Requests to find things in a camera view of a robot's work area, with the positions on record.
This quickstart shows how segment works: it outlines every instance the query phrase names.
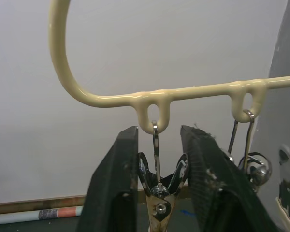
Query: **cream hanger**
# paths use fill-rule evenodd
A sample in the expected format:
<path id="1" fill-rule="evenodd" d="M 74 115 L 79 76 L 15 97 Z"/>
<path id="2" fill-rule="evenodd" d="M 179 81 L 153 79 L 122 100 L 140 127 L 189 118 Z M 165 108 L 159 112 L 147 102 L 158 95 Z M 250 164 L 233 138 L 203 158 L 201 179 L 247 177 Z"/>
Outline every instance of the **cream hanger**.
<path id="1" fill-rule="evenodd" d="M 236 81 L 231 83 L 198 86 L 178 89 L 160 89 L 151 92 L 138 92 L 125 95 L 99 96 L 83 89 L 74 79 L 68 65 L 65 34 L 66 20 L 70 0 L 52 0 L 49 19 L 49 44 L 52 61 L 58 78 L 66 91 L 78 101 L 94 107 L 110 108 L 132 106 L 138 115 L 140 127 L 153 134 L 153 125 L 148 119 L 147 110 L 152 104 L 159 108 L 160 119 L 157 122 L 158 133 L 163 132 L 170 121 L 172 101 L 229 95 L 232 101 L 232 115 L 235 120 L 245 123 L 250 118 L 243 112 L 243 100 L 247 93 L 253 98 L 250 111 L 257 117 L 264 103 L 268 89 L 290 87 L 290 76 Z"/>

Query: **chrome clip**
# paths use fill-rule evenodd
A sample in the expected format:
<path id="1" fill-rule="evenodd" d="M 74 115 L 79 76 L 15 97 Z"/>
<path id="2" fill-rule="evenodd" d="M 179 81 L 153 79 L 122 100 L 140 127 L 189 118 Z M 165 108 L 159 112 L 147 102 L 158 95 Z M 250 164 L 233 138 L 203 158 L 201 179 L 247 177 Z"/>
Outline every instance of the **chrome clip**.
<path id="1" fill-rule="evenodd" d="M 244 173 L 248 176 L 250 182 L 252 183 L 254 190 L 258 192 L 260 186 L 264 185 L 269 180 L 272 174 L 272 164 L 264 155 L 258 152 L 249 153 L 250 138 L 255 123 L 255 116 L 249 110 L 244 109 L 243 111 L 249 115 L 250 124 L 247 131 L 245 153 L 239 162 L 238 168 L 244 171 Z M 232 152 L 237 127 L 238 121 L 235 120 L 228 149 L 229 154 L 231 154 Z"/>
<path id="2" fill-rule="evenodd" d="M 144 153 L 139 153 L 139 178 L 146 194 L 150 232 L 165 232 L 175 206 L 176 198 L 188 175 L 188 155 L 179 159 L 173 174 L 161 178 L 159 137 L 156 122 L 153 122 L 153 144 L 156 174 L 149 171 Z"/>

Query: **hanger hook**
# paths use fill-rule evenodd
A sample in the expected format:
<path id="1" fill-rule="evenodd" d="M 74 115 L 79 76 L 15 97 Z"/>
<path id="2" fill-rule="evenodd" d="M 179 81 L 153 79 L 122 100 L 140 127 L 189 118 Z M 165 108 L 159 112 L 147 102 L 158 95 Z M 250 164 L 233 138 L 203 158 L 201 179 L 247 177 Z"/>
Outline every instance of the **hanger hook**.
<path id="1" fill-rule="evenodd" d="M 159 156 L 159 136 L 158 136 L 158 126 L 156 121 L 152 121 L 153 124 L 153 143 L 154 143 L 154 157 L 155 157 L 155 169 L 157 177 L 157 185 L 159 194 L 162 194 L 162 183 L 160 174 L 160 156 Z"/>
<path id="2" fill-rule="evenodd" d="M 229 154 L 231 154 L 231 152 L 232 152 L 232 148 L 233 148 L 233 144 L 234 144 L 234 140 L 235 140 L 235 135 L 236 135 L 236 131 L 237 131 L 237 126 L 238 126 L 238 121 L 235 120 L 232 135 L 231 135 L 231 140 L 230 140 L 230 144 L 229 144 L 229 149 L 228 149 Z"/>
<path id="3" fill-rule="evenodd" d="M 248 152 L 249 152 L 249 146 L 250 146 L 251 132 L 252 132 L 252 129 L 253 129 L 253 125 L 255 124 L 255 115 L 250 110 L 244 109 L 243 111 L 250 118 L 250 124 L 249 124 L 249 127 L 248 127 L 247 137 L 246 137 L 245 154 L 244 154 L 244 165 L 243 165 L 243 171 L 244 171 L 244 173 L 247 173 L 247 169 L 248 169 Z"/>

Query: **white wall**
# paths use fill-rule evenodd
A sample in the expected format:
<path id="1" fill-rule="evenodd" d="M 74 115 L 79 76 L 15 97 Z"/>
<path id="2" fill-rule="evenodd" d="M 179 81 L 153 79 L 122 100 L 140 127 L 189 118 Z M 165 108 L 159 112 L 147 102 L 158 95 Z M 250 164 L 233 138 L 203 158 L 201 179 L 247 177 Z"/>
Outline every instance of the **white wall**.
<path id="1" fill-rule="evenodd" d="M 80 84 L 102 95 L 266 78 L 286 2 L 73 1 L 68 60 Z M 0 203 L 85 194 L 117 134 L 137 125 L 132 108 L 92 108 L 62 88 L 48 51 L 49 5 L 0 0 Z M 172 103 L 160 135 L 163 175 L 182 153 L 183 124 L 197 123 L 228 148 L 230 104 L 229 97 Z M 246 129 L 234 145 L 237 161 Z M 153 167 L 151 136 L 141 131 L 139 144 Z"/>

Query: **screw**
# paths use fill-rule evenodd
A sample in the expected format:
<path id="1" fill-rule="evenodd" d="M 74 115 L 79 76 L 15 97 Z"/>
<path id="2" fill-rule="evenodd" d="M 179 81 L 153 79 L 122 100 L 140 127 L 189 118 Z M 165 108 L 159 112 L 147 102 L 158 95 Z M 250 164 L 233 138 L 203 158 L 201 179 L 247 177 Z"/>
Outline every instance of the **screw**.
<path id="1" fill-rule="evenodd" d="M 164 214 L 164 213 L 166 212 L 166 207 L 165 207 L 165 205 L 163 205 L 163 204 L 158 204 L 158 205 L 156 206 L 156 212 L 157 212 L 158 214 Z"/>

